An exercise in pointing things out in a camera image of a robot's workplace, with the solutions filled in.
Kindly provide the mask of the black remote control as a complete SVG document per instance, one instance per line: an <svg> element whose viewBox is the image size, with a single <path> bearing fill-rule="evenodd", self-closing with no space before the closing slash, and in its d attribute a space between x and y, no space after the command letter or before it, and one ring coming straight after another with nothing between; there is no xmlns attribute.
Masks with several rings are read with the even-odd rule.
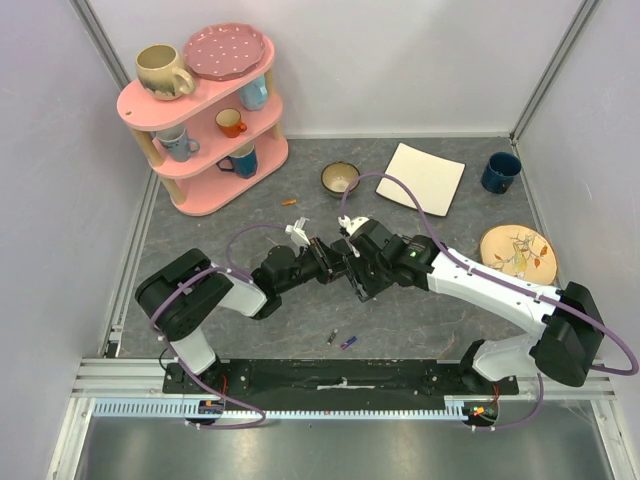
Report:
<svg viewBox="0 0 640 480"><path fill-rule="evenodd" d="M354 252L348 242L342 238L330 244L328 257L332 279L336 280L347 275L350 271L350 260L354 258Z"/></svg>

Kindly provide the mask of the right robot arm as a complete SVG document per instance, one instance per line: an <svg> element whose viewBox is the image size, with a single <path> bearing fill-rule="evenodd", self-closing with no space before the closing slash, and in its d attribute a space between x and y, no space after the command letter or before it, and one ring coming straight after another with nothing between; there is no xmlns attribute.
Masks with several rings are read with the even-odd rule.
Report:
<svg viewBox="0 0 640 480"><path fill-rule="evenodd" d="M428 236L400 237L367 217L343 217L339 224L352 251L349 276L362 300L393 284L416 287L479 306L521 329L516 337L472 344L469 362L457 371L465 391L481 393L493 382L535 373L569 387L585 383L603 338L577 316L599 315L587 288L527 283L439 248Z"/></svg>

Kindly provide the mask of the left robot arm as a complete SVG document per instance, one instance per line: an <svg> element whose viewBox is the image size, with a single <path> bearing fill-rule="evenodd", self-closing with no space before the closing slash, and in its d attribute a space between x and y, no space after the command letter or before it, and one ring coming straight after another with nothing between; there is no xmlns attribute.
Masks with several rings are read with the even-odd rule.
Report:
<svg viewBox="0 0 640 480"><path fill-rule="evenodd" d="M327 284L346 272L347 242L326 245L318 238L298 251L271 248L248 277L227 272L193 248L139 285L135 300L187 366L185 382L208 393L219 382L219 357L206 339L202 323L217 307L256 320L282 304L281 295L310 280Z"/></svg>

